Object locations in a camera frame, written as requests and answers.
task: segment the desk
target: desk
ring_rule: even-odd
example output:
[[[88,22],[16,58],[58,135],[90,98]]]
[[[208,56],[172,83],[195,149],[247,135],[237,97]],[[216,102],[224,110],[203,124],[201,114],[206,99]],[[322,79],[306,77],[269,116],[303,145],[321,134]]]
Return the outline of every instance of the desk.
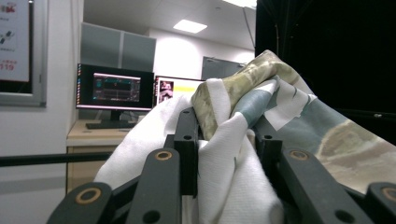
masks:
[[[108,152],[121,143],[127,130],[119,129],[95,129],[88,130],[85,124],[100,122],[100,120],[80,119],[74,124],[67,135],[67,153],[83,152]],[[71,162],[67,164],[67,192],[93,181],[96,173],[104,164],[104,161]]]

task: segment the cloth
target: cloth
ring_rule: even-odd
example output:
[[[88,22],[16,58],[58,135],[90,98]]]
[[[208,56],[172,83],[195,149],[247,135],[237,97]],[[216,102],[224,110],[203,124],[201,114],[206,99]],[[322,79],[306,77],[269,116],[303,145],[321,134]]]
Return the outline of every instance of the cloth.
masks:
[[[140,175],[147,155],[163,147],[166,135],[175,132],[179,112],[191,106],[205,140],[199,143],[198,195],[183,197],[183,223],[283,223],[281,202],[249,141],[253,126],[282,140],[285,148],[314,153],[353,189],[364,191],[374,181],[396,182],[391,173],[395,146],[323,104],[269,50],[231,77],[202,83],[193,96],[155,106],[94,181],[114,189]]]

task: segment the fluorescent light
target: fluorescent light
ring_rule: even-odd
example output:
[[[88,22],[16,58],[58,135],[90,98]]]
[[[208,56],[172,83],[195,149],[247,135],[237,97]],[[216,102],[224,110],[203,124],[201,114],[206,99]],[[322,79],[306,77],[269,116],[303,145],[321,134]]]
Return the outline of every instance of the fluorescent light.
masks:
[[[256,9],[257,6],[256,0],[223,0],[223,1],[234,4],[239,7],[250,7]]]
[[[204,30],[206,27],[207,25],[203,25],[201,23],[194,21],[186,21],[186,20],[181,20],[174,26],[174,28],[177,30],[186,31],[194,34]]]

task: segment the monitor screen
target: monitor screen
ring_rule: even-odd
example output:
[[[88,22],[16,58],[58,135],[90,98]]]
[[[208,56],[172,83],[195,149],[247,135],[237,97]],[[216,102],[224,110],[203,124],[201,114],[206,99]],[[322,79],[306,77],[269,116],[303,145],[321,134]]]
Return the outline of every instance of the monitor screen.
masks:
[[[79,64],[76,108],[150,111],[154,74],[113,67]]]
[[[203,80],[182,77],[155,77],[154,105],[182,94],[194,94]]]

